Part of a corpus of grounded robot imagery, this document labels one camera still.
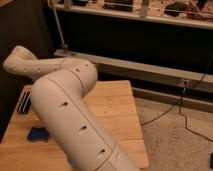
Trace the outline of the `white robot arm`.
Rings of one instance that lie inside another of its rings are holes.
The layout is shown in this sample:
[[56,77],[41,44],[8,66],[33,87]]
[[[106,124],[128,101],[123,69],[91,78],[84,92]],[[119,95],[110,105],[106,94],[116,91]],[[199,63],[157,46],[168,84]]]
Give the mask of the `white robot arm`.
[[140,171],[83,101],[97,82],[94,64],[79,58],[39,59],[16,46],[3,67],[33,80],[32,107],[76,171]]

